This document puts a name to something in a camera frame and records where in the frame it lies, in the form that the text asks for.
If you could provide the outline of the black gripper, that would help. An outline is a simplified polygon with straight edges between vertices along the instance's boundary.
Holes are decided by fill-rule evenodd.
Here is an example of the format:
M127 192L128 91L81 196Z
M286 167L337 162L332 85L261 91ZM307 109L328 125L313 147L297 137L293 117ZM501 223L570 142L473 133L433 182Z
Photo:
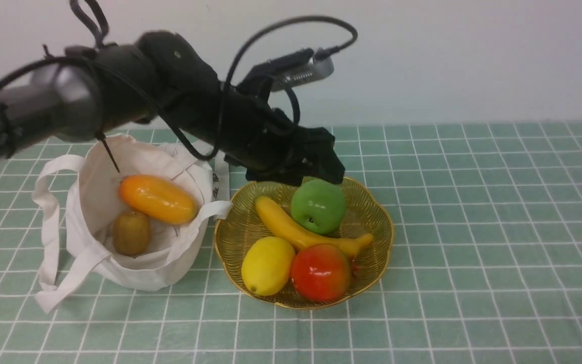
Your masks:
M225 160L243 167L247 180L298 186L306 177L339 185L346 169L325 127L303 127L299 102L291 96L293 117L272 108L257 94L225 85Z

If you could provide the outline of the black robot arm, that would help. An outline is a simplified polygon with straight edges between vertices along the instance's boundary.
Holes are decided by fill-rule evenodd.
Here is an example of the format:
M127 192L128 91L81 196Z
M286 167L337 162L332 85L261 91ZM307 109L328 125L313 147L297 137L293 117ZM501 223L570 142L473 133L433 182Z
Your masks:
M328 130L298 126L256 90L220 81L182 36L167 31L99 51L66 48L0 79L0 159L51 137L88 142L157 117L180 141L189 133L219 148L229 164L247 169L248 180L344 180Z

